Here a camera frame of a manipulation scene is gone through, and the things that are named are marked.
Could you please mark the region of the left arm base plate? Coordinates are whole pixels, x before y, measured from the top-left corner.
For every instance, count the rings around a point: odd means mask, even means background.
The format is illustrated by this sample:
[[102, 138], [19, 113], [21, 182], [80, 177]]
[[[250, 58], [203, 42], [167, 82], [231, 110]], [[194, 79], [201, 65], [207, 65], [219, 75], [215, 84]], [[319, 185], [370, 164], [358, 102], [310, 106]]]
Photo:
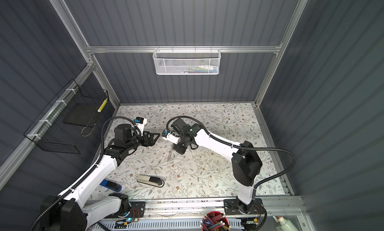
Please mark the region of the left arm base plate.
[[116, 214], [109, 215], [106, 219], [140, 219], [144, 217], [145, 207], [145, 202], [130, 202], [130, 208], [128, 210], [122, 212], [119, 211]]

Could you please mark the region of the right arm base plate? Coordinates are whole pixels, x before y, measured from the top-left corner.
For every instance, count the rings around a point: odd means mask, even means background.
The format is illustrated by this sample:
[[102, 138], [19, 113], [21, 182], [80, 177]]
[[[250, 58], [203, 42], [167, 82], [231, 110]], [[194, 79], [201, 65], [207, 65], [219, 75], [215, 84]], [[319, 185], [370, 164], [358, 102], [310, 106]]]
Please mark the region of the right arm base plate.
[[254, 199], [248, 205], [241, 202], [238, 198], [225, 199], [224, 210], [226, 215], [260, 216], [267, 212], [261, 199]]

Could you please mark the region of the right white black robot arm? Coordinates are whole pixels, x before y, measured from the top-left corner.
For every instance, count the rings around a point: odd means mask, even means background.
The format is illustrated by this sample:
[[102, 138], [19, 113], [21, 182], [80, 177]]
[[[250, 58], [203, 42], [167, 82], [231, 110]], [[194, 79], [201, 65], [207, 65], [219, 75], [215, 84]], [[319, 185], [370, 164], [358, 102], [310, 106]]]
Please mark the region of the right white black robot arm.
[[187, 147], [195, 145], [207, 148], [224, 157], [232, 165], [233, 176], [239, 184], [238, 200], [249, 205], [253, 200], [256, 176], [260, 174], [263, 163], [250, 142], [232, 142], [205, 131], [199, 124], [173, 124], [174, 131], [164, 131], [163, 139], [173, 143], [173, 149], [184, 154]]

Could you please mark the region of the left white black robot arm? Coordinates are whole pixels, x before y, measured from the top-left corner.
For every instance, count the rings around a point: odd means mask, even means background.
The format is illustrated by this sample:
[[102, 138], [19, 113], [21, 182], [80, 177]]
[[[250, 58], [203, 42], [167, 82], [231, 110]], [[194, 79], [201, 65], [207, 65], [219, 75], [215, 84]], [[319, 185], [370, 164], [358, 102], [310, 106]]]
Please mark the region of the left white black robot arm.
[[109, 215], [126, 216], [131, 210], [127, 195], [112, 193], [107, 198], [86, 206], [86, 201], [102, 181], [126, 157], [142, 147], [154, 146], [161, 136], [144, 130], [145, 123], [120, 124], [114, 129], [115, 137], [103, 147], [97, 161], [72, 185], [56, 197], [49, 196], [41, 206], [42, 213], [31, 230], [85, 231]]

